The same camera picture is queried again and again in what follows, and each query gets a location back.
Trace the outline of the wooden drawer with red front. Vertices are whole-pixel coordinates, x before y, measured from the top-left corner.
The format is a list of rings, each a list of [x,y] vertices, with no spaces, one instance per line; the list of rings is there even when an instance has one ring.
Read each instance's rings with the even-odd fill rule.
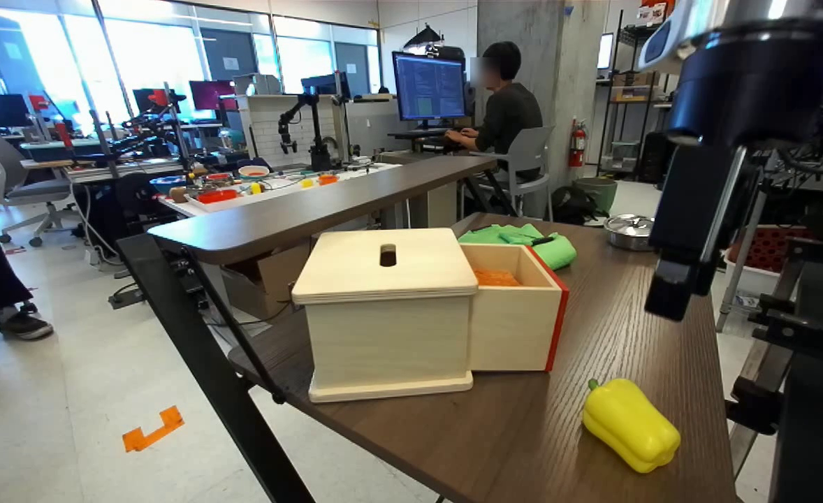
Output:
[[[570,290],[532,248],[463,243],[473,270],[510,271],[521,286],[479,286],[472,298],[473,372],[552,372]]]

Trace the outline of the yellow toy pepper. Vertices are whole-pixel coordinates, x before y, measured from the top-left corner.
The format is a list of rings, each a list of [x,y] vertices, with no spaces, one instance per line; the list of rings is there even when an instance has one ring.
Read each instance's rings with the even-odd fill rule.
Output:
[[[682,442],[679,430],[632,380],[589,379],[587,385],[582,424],[589,433],[640,474],[670,464]]]

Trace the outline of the black shelf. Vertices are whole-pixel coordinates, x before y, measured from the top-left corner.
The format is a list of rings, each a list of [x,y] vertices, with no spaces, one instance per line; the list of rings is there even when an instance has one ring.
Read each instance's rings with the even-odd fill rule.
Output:
[[[642,70],[639,57],[676,0],[611,0],[599,44],[595,173],[641,180],[645,153],[660,125],[658,106],[670,95],[669,75]]]

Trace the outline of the red basket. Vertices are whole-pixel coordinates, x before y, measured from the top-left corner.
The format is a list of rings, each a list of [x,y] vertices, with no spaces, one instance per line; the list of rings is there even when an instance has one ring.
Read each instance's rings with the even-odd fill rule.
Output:
[[[745,261],[745,271],[779,274],[790,238],[813,239],[804,226],[757,225]]]

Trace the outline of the green bin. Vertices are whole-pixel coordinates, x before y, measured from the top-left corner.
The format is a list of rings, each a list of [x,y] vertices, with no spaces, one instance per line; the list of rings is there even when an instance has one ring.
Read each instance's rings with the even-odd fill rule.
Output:
[[[597,209],[609,214],[615,202],[617,181],[603,177],[582,177],[572,182],[575,188],[593,198]]]

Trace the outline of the red fire extinguisher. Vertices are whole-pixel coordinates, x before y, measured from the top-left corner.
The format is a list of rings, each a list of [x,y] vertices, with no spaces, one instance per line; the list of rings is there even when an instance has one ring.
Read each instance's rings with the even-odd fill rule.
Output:
[[[568,156],[569,168],[581,168],[585,162],[588,146],[588,129],[583,120],[572,118],[570,131],[570,147]]]

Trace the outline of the metal pot with lid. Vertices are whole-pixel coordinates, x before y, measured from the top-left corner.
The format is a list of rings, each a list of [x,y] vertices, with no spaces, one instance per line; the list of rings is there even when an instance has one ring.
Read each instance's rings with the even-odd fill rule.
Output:
[[[604,221],[607,242],[631,252],[653,252],[649,238],[654,226],[653,217],[640,214],[616,214]]]

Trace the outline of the black backpack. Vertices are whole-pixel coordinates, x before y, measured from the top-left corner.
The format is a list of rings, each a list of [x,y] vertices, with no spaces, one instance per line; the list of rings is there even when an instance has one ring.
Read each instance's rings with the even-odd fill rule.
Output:
[[[574,186],[562,186],[550,196],[550,219],[556,223],[584,226],[597,221],[601,212],[590,194]]]

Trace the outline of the white chair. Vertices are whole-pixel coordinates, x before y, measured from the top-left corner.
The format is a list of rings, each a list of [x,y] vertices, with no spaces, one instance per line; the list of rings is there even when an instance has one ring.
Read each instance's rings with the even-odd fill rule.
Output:
[[[487,157],[487,159],[507,163],[509,179],[506,182],[499,182],[491,170],[486,170],[483,174],[486,176],[495,197],[498,198],[503,208],[511,216],[517,217],[519,214],[517,207],[514,205],[517,198],[522,198],[527,194],[535,194],[535,192],[542,192],[545,194],[545,216],[542,219],[554,220],[550,174],[544,159],[546,144],[548,144],[552,131],[554,131],[552,125],[524,129],[511,143],[509,152],[504,155],[489,152],[470,152],[470,155],[473,156]],[[537,170],[536,179],[529,182],[518,181],[517,174],[523,172],[523,170]]]

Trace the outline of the green cloth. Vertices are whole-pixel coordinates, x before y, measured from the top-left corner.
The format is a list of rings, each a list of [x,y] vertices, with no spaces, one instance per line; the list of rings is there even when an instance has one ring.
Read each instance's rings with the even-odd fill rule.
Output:
[[[536,247],[530,247],[533,239],[554,236],[554,242],[543,243]],[[475,228],[463,233],[458,238],[461,243],[484,243],[485,245],[520,245],[527,246],[536,252],[546,266],[551,270],[561,270],[572,264],[578,257],[577,250],[570,240],[559,233],[549,233],[543,235],[539,229],[532,224],[523,226],[511,225],[490,225]]]

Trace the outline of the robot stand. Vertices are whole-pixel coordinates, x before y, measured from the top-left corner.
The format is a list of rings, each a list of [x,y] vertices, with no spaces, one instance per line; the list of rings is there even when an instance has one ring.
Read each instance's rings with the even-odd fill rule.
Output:
[[[823,503],[823,242],[789,239],[750,321],[755,344],[727,401],[734,473],[757,436],[772,436],[767,501]]]

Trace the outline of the orange object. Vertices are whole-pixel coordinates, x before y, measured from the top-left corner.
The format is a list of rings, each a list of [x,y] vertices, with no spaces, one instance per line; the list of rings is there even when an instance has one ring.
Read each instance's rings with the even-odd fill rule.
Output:
[[[479,286],[494,286],[501,289],[519,287],[521,283],[507,270],[474,270]]]

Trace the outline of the white table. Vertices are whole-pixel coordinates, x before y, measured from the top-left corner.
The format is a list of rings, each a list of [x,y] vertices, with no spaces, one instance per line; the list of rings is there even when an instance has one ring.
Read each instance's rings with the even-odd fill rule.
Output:
[[[274,178],[265,179],[258,182],[262,192],[253,194],[252,183],[245,182],[244,184],[233,185],[232,190],[237,192],[236,198],[229,198],[229,200],[219,201],[218,203],[200,203],[195,198],[187,197],[185,203],[176,203],[172,198],[159,196],[156,198],[158,204],[174,210],[178,214],[186,217],[196,217],[201,214],[209,214],[235,207],[242,207],[252,203],[261,203],[261,201],[271,200],[271,198],[279,198],[293,192],[306,192],[314,190],[320,186],[320,175],[301,175],[290,174],[286,176],[275,176]]]

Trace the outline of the cardboard box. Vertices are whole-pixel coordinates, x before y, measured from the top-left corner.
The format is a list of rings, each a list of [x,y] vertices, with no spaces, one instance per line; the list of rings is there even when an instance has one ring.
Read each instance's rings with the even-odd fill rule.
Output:
[[[314,241],[280,247],[261,258],[221,268],[230,305],[268,323],[296,311],[291,289],[308,261]]]

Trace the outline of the grey office chair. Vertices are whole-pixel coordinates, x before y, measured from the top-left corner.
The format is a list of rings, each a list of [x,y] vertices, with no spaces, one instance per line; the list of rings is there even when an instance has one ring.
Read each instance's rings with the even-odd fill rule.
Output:
[[[11,242],[10,232],[21,227],[37,224],[34,236],[29,239],[31,247],[43,245],[42,235],[50,230],[66,229],[63,219],[82,221],[78,207],[74,203],[58,209],[56,203],[71,196],[71,185],[66,178],[55,177],[51,180],[28,182],[28,169],[23,168],[22,156],[15,147],[7,143],[0,135],[0,204],[5,207],[44,204],[45,212],[37,214],[15,225],[5,227],[0,233],[0,243]]]

